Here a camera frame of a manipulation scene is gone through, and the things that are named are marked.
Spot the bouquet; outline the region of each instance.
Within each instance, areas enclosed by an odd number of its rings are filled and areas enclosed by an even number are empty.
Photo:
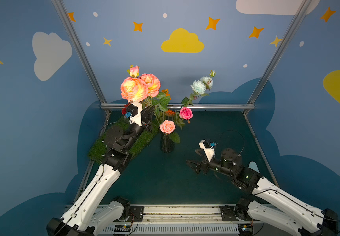
[[[122,98],[128,100],[128,104],[122,109],[122,115],[126,113],[126,107],[131,102],[140,102],[142,108],[154,106],[154,116],[156,117],[159,129],[163,135],[169,136],[174,143],[180,143],[179,134],[175,132],[177,125],[181,130],[186,125],[187,120],[193,117],[192,110],[188,108],[193,106],[193,101],[199,97],[207,96],[206,90],[210,90],[213,86],[213,77],[216,72],[211,70],[209,76],[204,76],[200,80],[192,83],[192,93],[190,97],[184,97],[180,110],[173,111],[168,109],[167,105],[171,100],[171,96],[167,89],[160,91],[161,83],[153,74],[139,74],[140,67],[131,65],[127,70],[127,77],[120,86]]]

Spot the peach rose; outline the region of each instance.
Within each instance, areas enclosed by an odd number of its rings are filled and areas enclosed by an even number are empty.
[[[122,98],[131,101],[142,101],[148,96],[148,86],[139,78],[127,77],[120,86]]]
[[[142,74],[140,78],[148,85],[148,96],[157,96],[161,87],[159,79],[154,74]]]
[[[159,129],[164,133],[170,134],[175,130],[175,124],[171,120],[165,120],[159,125]]]
[[[192,118],[192,111],[188,107],[182,107],[182,109],[179,111],[179,117],[182,119],[189,120]]]
[[[139,74],[139,69],[140,67],[135,66],[129,69],[129,75],[132,76],[133,78],[137,77],[137,75]]]

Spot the blue wall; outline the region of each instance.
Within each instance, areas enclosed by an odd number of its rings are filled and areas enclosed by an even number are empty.
[[[336,13],[325,22],[328,7]],[[305,17],[248,118],[280,187],[340,216],[340,103],[323,86],[336,70],[340,1],[326,0]]]
[[[74,49],[39,80],[36,32],[70,41],[50,0],[0,1],[0,235],[47,234],[73,202],[104,121]]]
[[[250,83],[249,89],[238,97],[228,93],[262,76],[276,50],[270,43],[276,36],[283,36],[293,17],[241,13],[231,0],[64,3],[67,11],[73,12],[72,23],[107,102],[121,99],[120,84],[128,75],[128,66],[134,64],[140,66],[140,73],[153,73],[160,79],[161,89],[169,90],[172,103],[180,103],[191,93],[190,84],[208,75],[211,69],[217,71],[211,101],[246,103],[256,84]],[[216,30],[206,30],[210,17],[220,19]],[[143,23],[142,32],[134,31],[133,22]],[[259,38],[249,38],[254,26],[264,28]],[[163,51],[162,43],[178,28],[195,33],[204,49],[199,53]],[[111,46],[103,44],[104,37],[112,40]]]

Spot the orange star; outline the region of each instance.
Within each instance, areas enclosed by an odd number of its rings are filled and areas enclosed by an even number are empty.
[[[220,19],[214,20],[212,18],[209,18],[209,24],[205,29],[214,29],[216,30],[217,23]]]
[[[136,22],[134,22],[134,24],[135,24],[135,29],[133,30],[133,31],[141,31],[142,32],[142,29],[141,29],[141,27],[142,27],[142,25],[144,24],[144,23],[136,23]]]
[[[74,12],[68,12],[68,15],[69,15],[69,18],[70,18],[70,20],[71,21],[74,21],[74,22],[76,22],[76,20],[74,19]]]
[[[331,11],[330,7],[328,7],[326,13],[321,17],[322,20],[325,20],[325,22],[328,21],[328,19],[330,18],[330,16],[332,16],[332,14],[334,14],[336,11]]]
[[[258,39],[259,38],[259,34],[262,32],[262,30],[264,30],[264,28],[258,29],[257,27],[254,26],[253,32],[251,33],[249,38],[256,37]]]

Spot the orange flower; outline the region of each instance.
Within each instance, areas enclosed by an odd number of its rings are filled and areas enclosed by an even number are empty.
[[[164,90],[162,90],[162,92],[164,92],[166,94],[166,97],[169,96],[170,100],[171,100],[171,96],[169,94],[169,90],[168,89],[164,89]]]
[[[168,110],[168,111],[165,112],[165,115],[166,115],[166,116],[173,117],[173,116],[175,116],[175,112],[172,111],[172,110]]]

